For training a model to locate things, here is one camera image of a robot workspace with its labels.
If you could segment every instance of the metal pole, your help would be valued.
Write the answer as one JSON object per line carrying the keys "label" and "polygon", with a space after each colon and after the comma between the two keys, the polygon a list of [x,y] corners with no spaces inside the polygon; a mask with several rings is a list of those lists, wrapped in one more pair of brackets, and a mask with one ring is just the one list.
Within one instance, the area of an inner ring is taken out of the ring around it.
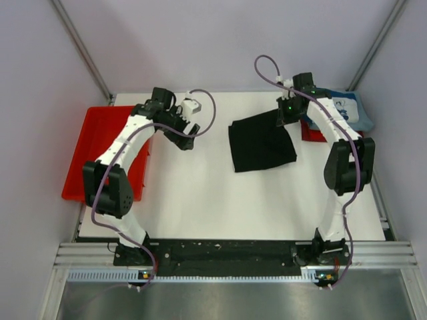
{"label": "metal pole", "polygon": [[105,84],[105,81],[102,79],[102,76],[98,71],[98,68],[96,67],[89,52],[87,51],[85,44],[81,40],[79,33],[77,32],[77,29],[74,27],[74,24],[71,21],[70,17],[68,16],[68,13],[65,10],[61,0],[49,0],[49,2],[50,4],[52,4],[52,7],[55,10],[56,14],[58,14],[59,20],[61,20],[66,32],[70,36],[71,42],[73,42],[77,52],[79,53],[81,59],[85,63],[87,70],[91,74],[96,85],[99,87],[99,89],[101,90],[105,98],[109,101],[112,97],[112,94],[108,89],[107,85]]}
{"label": "metal pole", "polygon": [[403,11],[406,8],[408,0],[397,0],[394,4],[392,12],[389,14],[385,24],[382,26],[380,33],[377,35],[374,43],[363,59],[362,64],[359,66],[356,74],[350,85],[347,88],[347,91],[353,91],[358,88],[360,80],[365,75],[368,70],[372,60],[374,60],[375,56],[378,54],[379,49],[381,48],[385,38],[390,34],[392,27],[396,24],[399,17],[402,15]]}

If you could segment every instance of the black cloth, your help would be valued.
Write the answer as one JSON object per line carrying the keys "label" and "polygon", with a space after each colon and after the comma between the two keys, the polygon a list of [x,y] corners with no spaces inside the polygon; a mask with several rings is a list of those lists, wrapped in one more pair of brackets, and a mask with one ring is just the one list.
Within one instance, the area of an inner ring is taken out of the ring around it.
{"label": "black cloth", "polygon": [[295,162],[289,133],[276,127],[277,109],[242,120],[228,127],[235,172],[264,170]]}

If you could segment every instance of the blue cloth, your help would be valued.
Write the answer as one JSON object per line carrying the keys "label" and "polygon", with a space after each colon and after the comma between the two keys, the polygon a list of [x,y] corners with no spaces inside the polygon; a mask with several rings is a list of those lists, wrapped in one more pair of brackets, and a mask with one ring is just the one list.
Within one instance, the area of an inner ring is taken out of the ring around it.
{"label": "blue cloth", "polygon": [[[356,131],[369,132],[374,127],[374,123],[368,118],[368,115],[363,108],[362,100],[356,91],[333,91],[331,93],[332,100],[336,109],[341,113],[348,125]],[[352,110],[351,104],[356,103],[357,108]],[[308,127],[312,130],[319,130],[319,127],[307,116],[304,120],[308,123]]]}

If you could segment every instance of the gray wall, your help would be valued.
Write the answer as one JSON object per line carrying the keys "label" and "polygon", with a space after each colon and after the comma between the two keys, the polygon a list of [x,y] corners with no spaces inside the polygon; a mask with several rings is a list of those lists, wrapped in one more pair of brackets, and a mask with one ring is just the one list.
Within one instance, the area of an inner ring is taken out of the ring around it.
{"label": "gray wall", "polygon": [[3,1],[0,42],[0,319],[36,319],[75,226],[61,191],[85,110],[104,101],[48,1]]}
{"label": "gray wall", "polygon": [[427,279],[427,1],[411,0],[359,88],[376,123],[376,169]]}
{"label": "gray wall", "polygon": [[[274,90],[254,71],[261,53],[284,77],[311,71],[343,88],[362,62],[390,0],[63,0],[116,93]],[[274,78],[267,61],[260,67]]]}

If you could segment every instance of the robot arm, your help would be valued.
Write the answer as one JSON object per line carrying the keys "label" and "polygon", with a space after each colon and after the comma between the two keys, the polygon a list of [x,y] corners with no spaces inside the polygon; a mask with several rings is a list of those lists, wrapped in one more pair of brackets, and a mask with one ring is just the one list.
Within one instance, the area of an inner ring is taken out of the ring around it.
{"label": "robot arm", "polygon": [[[299,121],[306,114],[320,128],[331,149],[324,169],[324,180],[329,189],[326,210],[312,241],[312,255],[319,258],[347,249],[342,207],[353,196],[356,188],[354,157],[357,156],[359,160],[359,190],[362,191],[372,178],[375,143],[371,138],[362,138],[347,124],[336,109],[329,91],[317,88],[313,84],[311,73],[296,75],[293,79],[286,80],[286,84],[287,87],[295,87],[296,90],[316,98],[331,116],[326,115],[318,104],[299,95],[286,97],[284,93],[277,99],[278,125]],[[348,137],[332,122],[339,124],[348,134],[358,150],[357,155],[353,155]]]}
{"label": "robot arm", "polygon": [[[147,127],[137,133],[131,141],[127,139],[137,128],[150,123],[160,123],[176,131],[183,132],[189,125],[191,115],[199,112],[201,105],[198,101],[192,99],[190,94],[186,95],[179,106],[172,105],[170,107],[172,100],[173,93],[171,91],[154,88],[151,99],[144,104],[137,104],[133,108],[131,115],[127,118],[125,127],[111,146],[96,161],[88,161],[83,167],[85,202],[86,205],[92,207],[105,170],[123,144],[127,144],[127,148],[121,153],[109,172],[96,212],[102,214],[111,226],[119,229],[137,243],[143,243],[147,233],[139,226],[135,215],[130,211],[133,203],[133,191],[127,178],[127,173],[139,150],[159,128]],[[191,128],[189,135],[195,135],[199,129],[200,126],[195,124]],[[160,128],[160,130],[181,150],[193,149],[194,138],[181,137],[163,128]],[[135,247],[134,244],[120,235],[119,240],[122,245]]]}

